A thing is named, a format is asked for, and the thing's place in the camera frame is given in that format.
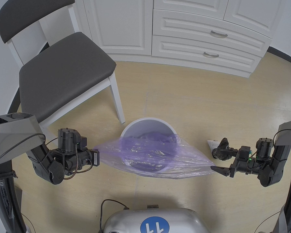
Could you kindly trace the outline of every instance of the drawer handle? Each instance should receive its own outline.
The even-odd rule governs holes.
[[[218,54],[217,55],[213,55],[213,54],[209,54],[209,53],[206,53],[206,52],[204,52],[204,55],[209,56],[209,57],[214,57],[214,58],[219,57]]]
[[[210,33],[215,34],[215,35],[217,35],[217,36],[221,36],[221,37],[227,37],[227,33],[226,33],[226,34],[217,33],[217,32],[214,32],[213,30],[211,30]]]

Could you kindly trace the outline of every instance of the gray cushioned seat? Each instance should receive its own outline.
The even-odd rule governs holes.
[[[89,88],[108,78],[116,63],[81,32],[58,41],[19,72],[23,112],[42,122]]]

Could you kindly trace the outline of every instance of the gray chair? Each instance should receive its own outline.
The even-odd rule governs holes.
[[[23,112],[34,114],[47,138],[47,127],[99,91],[110,86],[121,123],[124,113],[115,79],[116,63],[79,32],[74,0],[8,0],[0,10],[0,36],[17,64]],[[68,6],[75,33],[23,65],[12,37],[44,16]]]

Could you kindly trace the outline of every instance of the blue logo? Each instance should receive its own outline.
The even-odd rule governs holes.
[[[141,233],[168,233],[169,223],[159,216],[152,216],[145,219],[140,225]]]

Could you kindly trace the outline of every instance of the wooden floor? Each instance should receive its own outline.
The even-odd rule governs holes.
[[[92,148],[120,136],[135,119],[152,116],[167,121],[188,143],[209,158],[207,140],[227,137],[230,146],[251,146],[272,138],[278,126],[291,120],[291,63],[266,53],[249,79],[194,68],[117,62],[116,78],[126,123],[121,125],[109,89],[88,99],[50,127],[69,127],[86,136]],[[230,161],[212,159],[228,167]],[[270,187],[255,175],[219,174],[183,180],[138,177],[104,164],[69,181],[52,185],[39,178],[23,154],[13,160],[16,185],[23,190],[22,213],[37,233],[98,232],[100,204],[116,199],[131,209],[190,208],[212,233],[253,233],[286,200],[291,179],[291,153],[282,180]],[[105,221],[122,210],[105,203]],[[277,217],[258,231],[272,231]]]

